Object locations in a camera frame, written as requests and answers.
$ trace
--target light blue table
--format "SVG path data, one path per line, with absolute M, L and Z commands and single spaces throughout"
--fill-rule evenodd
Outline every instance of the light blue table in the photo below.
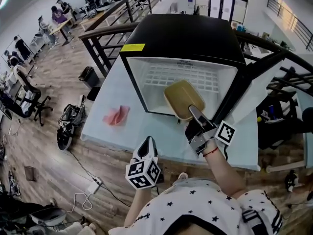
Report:
M 130 107 L 123 126 L 109 126 L 102 119 L 110 108 Z M 234 126 L 237 133 L 227 149 L 232 166 L 260 170 L 258 166 L 258 132 L 254 110 Z M 184 124 L 177 118 L 146 113 L 120 57 L 110 70 L 89 113 L 81 134 L 83 141 L 133 151 L 147 137 L 156 141 L 159 157 L 192 164 L 206 164 L 192 152 L 184 135 Z

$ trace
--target yellow label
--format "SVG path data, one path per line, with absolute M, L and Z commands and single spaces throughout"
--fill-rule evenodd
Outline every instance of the yellow label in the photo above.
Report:
M 142 51 L 146 44 L 124 45 L 121 51 Z

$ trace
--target star-print shirt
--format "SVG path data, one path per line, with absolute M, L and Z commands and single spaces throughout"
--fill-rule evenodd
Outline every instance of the star-print shirt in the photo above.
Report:
M 277 234 L 283 224 L 279 210 L 263 190 L 234 199 L 209 180 L 187 179 L 152 199 L 132 226 L 111 229 L 109 235 L 172 235 L 188 222 L 214 235 L 252 235 L 242 217 L 247 210 L 259 213 L 269 235 Z

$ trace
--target purple shirt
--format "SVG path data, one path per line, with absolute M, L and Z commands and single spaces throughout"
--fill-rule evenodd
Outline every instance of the purple shirt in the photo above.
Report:
M 58 24 L 64 23 L 67 20 L 61 9 L 58 9 L 56 12 L 52 12 L 52 19 L 55 20 Z

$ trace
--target fridge shelf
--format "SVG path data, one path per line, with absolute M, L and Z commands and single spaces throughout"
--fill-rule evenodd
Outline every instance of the fridge shelf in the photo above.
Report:
M 151 64 L 144 79 L 145 85 L 163 87 L 184 79 L 198 91 L 219 93 L 217 72 L 207 67 L 200 68 L 183 64 Z

